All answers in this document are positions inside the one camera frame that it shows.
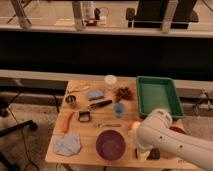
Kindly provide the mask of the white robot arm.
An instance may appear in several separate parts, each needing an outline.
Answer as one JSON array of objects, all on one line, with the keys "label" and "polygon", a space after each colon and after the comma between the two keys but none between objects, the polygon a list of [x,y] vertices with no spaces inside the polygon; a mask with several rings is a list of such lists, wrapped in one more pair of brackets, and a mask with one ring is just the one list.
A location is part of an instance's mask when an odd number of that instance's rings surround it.
[{"label": "white robot arm", "polygon": [[170,129],[172,116],[165,109],[154,109],[136,128],[135,144],[141,152],[156,147],[213,171],[213,141],[208,141]]}]

